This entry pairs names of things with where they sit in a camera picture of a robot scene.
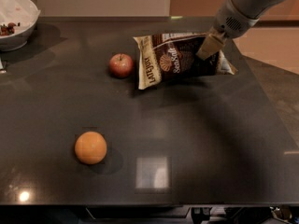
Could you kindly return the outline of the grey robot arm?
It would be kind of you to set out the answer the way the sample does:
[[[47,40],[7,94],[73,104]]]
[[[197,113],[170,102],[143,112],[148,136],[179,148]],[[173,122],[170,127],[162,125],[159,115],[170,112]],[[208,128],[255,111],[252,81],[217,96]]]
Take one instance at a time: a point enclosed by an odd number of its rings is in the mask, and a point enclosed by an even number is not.
[[[225,0],[196,55],[205,60],[220,51],[227,39],[242,36],[269,8],[285,0]]]

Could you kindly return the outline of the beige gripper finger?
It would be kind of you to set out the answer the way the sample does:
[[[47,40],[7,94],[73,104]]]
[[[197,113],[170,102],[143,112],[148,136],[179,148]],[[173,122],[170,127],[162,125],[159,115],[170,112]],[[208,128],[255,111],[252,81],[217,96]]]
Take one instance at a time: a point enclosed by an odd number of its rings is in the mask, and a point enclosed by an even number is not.
[[[212,27],[205,36],[203,44],[200,49],[196,52],[196,56],[201,60],[206,60],[210,56],[219,52],[225,45],[226,35],[223,30],[217,30]]]

